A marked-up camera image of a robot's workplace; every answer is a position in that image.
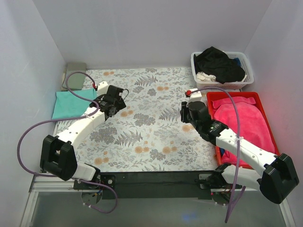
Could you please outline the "teal t shirt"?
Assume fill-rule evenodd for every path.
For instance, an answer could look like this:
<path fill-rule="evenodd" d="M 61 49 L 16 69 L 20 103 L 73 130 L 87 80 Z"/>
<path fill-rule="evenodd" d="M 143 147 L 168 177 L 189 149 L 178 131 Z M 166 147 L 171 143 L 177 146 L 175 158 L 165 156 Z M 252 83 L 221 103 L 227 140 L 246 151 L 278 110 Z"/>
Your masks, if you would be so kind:
<path fill-rule="evenodd" d="M 89 105 L 89 101 L 80 99 L 69 91 L 56 92 L 52 119 L 79 117 L 84 114 Z"/>

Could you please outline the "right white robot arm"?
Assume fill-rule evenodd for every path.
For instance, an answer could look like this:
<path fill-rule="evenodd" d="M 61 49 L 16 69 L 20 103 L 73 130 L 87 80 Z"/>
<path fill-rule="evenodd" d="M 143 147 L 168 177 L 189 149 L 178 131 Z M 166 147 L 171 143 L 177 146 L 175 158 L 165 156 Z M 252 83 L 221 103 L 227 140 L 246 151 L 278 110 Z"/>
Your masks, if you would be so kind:
<path fill-rule="evenodd" d="M 237 184 L 261 191 L 271 202 L 280 204 L 299 184 L 293 161 L 290 156 L 279 156 L 264 151 L 252 143 L 241 139 L 227 125 L 211 119 L 203 102 L 182 102 L 181 121 L 194 126 L 200 137 L 213 145 L 240 154 L 240 159 L 251 169 L 235 169 L 232 164 L 222 164 L 203 183 L 225 188 L 233 182 L 232 172 L 237 173 Z"/>

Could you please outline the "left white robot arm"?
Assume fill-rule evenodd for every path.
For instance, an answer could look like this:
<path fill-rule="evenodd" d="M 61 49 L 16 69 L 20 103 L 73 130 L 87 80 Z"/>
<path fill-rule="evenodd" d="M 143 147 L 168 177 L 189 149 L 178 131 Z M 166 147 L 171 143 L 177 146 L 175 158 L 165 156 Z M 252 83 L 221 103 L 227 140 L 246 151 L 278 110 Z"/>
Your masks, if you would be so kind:
<path fill-rule="evenodd" d="M 108 118 L 126 108 L 122 94 L 125 89 L 99 84 L 98 97 L 88 106 L 81 119 L 77 119 L 66 130 L 56 136 L 47 136 L 43 140 L 40 168 L 60 179 L 81 179 L 90 189 L 100 186 L 98 169 L 89 164 L 78 162 L 75 150 L 94 129 Z"/>

